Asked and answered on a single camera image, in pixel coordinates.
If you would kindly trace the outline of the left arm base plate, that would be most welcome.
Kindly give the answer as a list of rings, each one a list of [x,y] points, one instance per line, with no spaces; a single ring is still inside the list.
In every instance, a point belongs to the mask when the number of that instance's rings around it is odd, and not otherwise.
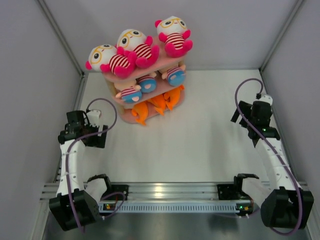
[[[128,184],[113,184],[110,188],[107,189],[104,196],[106,197],[106,196],[113,194],[113,193],[123,193],[125,195],[124,200],[127,201],[128,194],[129,194],[129,185]],[[106,200],[122,201],[123,196],[121,194],[115,194],[115,195],[112,195],[112,196],[106,198]]]

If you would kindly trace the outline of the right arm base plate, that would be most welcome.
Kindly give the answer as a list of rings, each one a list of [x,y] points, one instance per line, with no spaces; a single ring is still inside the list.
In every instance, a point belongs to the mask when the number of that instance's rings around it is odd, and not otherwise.
[[[226,200],[250,200],[251,198],[234,184],[218,184],[218,199]]]

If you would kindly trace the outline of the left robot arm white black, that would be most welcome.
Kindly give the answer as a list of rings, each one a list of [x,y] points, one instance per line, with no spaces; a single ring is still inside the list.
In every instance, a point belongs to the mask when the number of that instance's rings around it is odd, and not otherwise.
[[[70,111],[66,116],[67,123],[57,138],[61,151],[59,186],[49,200],[49,209],[62,230],[83,230],[97,221],[99,201],[113,194],[106,174],[83,176],[85,151],[105,147],[108,126],[101,124],[102,112],[97,109]]]

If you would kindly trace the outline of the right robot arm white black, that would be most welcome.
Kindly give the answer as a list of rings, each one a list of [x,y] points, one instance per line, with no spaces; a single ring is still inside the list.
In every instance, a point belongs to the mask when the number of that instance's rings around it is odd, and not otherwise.
[[[231,121],[235,123],[240,118],[239,124],[247,129],[262,159],[269,186],[264,186],[255,174],[239,174],[240,182],[233,186],[233,192],[240,199],[249,196],[255,201],[266,227],[300,230],[307,225],[314,197],[309,190],[302,189],[292,174],[278,130],[270,125],[271,104],[271,100],[236,102]]]

